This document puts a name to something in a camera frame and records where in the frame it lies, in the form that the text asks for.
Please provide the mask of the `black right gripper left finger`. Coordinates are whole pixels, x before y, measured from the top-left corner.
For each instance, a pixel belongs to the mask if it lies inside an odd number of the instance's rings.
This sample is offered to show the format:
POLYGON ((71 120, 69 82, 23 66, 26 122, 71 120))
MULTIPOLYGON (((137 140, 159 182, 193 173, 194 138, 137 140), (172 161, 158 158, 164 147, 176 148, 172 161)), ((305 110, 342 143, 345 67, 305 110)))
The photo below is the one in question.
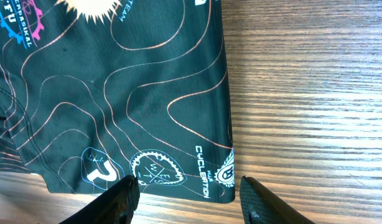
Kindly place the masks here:
POLYGON ((127 175, 60 224, 130 224, 139 199, 137 177, 127 175))

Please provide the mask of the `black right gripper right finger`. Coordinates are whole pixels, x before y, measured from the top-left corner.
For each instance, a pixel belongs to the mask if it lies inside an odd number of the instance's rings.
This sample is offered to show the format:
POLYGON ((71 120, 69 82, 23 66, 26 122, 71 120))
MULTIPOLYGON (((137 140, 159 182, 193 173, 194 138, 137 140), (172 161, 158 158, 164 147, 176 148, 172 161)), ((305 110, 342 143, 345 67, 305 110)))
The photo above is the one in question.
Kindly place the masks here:
POLYGON ((246 224, 314 224, 252 177, 242 176, 240 201, 246 224))

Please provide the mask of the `black orange-patterned cycling jersey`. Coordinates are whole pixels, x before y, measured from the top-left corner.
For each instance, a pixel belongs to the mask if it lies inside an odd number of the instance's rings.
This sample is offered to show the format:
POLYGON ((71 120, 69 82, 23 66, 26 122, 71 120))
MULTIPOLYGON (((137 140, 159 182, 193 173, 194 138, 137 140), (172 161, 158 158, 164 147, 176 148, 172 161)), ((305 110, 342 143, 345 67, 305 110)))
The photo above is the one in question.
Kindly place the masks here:
POLYGON ((0 0, 0 172, 232 202, 221 2, 0 0))

